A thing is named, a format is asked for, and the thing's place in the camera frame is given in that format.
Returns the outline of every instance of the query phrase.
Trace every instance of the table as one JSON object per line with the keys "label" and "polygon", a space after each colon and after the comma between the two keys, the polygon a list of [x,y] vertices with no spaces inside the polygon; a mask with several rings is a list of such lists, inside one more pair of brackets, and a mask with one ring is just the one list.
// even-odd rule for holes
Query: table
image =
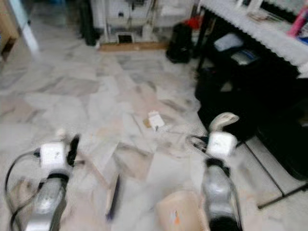
{"label": "table", "polygon": [[[286,34],[291,24],[256,22],[247,16],[245,7],[236,8],[233,0],[204,0],[202,6],[296,66],[301,77],[308,76],[308,45]],[[200,41],[197,43],[199,50],[208,24],[209,19],[205,17],[200,31]]]}

